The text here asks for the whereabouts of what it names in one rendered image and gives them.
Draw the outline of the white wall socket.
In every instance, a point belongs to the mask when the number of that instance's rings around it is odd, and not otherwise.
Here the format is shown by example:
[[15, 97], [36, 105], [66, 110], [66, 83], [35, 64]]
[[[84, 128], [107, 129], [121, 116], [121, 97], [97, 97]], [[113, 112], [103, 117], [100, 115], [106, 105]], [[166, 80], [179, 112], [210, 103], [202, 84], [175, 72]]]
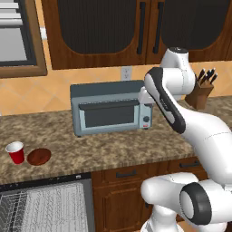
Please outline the white wall socket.
[[131, 79], [131, 66], [122, 66], [121, 67], [121, 80], [122, 81], [129, 81]]

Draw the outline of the brown wooden knife block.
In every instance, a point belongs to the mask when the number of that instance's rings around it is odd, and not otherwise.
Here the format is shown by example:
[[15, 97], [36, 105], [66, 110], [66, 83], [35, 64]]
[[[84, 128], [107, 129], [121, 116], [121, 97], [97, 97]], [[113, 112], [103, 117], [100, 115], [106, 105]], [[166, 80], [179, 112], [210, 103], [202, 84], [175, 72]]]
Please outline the brown wooden knife block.
[[214, 86], [210, 84], [209, 81], [206, 81], [202, 84], [196, 82], [193, 92], [185, 97], [185, 102], [195, 110], [204, 110], [208, 96], [213, 89]]

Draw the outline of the dishwasher with black top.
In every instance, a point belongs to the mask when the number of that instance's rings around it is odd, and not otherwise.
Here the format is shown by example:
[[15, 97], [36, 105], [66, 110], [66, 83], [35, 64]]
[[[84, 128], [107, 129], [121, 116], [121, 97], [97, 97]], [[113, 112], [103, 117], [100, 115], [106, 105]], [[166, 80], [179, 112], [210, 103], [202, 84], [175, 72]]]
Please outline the dishwasher with black top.
[[95, 232], [91, 174], [0, 185], [0, 232]]

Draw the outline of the brown dark-panelled cupboard door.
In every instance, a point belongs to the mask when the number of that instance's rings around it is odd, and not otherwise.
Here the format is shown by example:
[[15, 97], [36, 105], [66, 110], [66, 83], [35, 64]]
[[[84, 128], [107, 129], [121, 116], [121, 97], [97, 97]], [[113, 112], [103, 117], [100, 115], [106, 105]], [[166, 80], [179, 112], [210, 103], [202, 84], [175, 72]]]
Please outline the brown dark-panelled cupboard door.
[[[153, 53], [158, 2], [164, 3], [159, 52]], [[232, 0], [151, 0], [146, 63], [158, 64], [170, 47], [196, 62], [232, 60]]]
[[[145, 63], [150, 0], [41, 0], [55, 70]], [[137, 54], [140, 2], [146, 3]]]

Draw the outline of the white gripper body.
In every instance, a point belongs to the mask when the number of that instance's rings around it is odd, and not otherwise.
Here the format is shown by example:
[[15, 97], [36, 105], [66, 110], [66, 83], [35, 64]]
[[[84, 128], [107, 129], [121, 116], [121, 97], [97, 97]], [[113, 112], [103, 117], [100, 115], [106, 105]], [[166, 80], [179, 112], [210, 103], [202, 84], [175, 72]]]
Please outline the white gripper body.
[[152, 97], [148, 94], [145, 87], [142, 87], [140, 89], [138, 100], [140, 104], [154, 104], [155, 103]]

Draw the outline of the red plastic cup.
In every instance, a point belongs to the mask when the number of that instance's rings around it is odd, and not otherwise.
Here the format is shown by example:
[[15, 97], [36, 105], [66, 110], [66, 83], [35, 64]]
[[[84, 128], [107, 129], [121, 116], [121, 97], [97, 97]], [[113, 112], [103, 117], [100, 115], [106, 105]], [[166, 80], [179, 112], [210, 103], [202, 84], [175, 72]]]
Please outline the red plastic cup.
[[24, 162], [24, 144], [21, 141], [14, 141], [5, 147], [5, 151], [10, 155], [14, 164]]

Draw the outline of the brown wooden base cupboard door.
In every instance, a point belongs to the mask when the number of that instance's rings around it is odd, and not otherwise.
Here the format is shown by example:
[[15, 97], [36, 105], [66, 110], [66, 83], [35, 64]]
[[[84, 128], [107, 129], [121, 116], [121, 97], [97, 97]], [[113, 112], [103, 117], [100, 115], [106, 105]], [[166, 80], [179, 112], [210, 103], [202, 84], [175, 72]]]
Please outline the brown wooden base cupboard door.
[[140, 181], [93, 188], [95, 232], [134, 232], [150, 217]]

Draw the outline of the brown framed window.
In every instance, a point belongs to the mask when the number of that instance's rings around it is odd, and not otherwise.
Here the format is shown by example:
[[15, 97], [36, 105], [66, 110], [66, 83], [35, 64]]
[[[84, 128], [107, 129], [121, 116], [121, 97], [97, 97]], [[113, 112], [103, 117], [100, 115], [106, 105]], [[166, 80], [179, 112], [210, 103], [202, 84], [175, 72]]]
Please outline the brown framed window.
[[46, 74], [35, 0], [0, 0], [0, 79]]

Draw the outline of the grey toaster oven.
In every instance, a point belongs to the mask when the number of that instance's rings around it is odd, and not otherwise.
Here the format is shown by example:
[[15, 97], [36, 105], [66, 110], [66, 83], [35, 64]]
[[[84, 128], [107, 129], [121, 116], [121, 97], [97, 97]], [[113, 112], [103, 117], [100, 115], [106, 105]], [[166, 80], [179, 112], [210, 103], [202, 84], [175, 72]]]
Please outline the grey toaster oven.
[[152, 104], [83, 111], [79, 104], [138, 100], [142, 80], [72, 84], [70, 86], [74, 134], [98, 134], [147, 129], [152, 125]]

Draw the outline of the brown bowl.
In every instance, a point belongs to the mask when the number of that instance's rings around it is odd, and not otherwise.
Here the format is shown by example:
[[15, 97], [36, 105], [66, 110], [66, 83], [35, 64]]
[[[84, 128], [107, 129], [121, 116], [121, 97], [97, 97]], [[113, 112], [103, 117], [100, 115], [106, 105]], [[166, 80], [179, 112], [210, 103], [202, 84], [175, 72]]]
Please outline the brown bowl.
[[51, 156], [52, 153], [48, 149], [35, 149], [28, 154], [27, 162], [34, 166], [40, 166], [46, 163]]

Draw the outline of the brown wooden drawer front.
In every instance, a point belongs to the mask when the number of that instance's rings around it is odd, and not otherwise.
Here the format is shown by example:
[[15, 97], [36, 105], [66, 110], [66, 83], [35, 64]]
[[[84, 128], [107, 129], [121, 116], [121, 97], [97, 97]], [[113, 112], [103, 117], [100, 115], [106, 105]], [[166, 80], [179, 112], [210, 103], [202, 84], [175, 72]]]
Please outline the brown wooden drawer front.
[[95, 185], [103, 186], [120, 184], [131, 181], [144, 180], [153, 176], [167, 173], [167, 161], [159, 163], [142, 164], [117, 169], [102, 170], [98, 175], [93, 175]]
[[190, 173], [205, 173], [204, 168], [196, 157], [175, 159], [168, 162], [168, 173], [190, 172]]

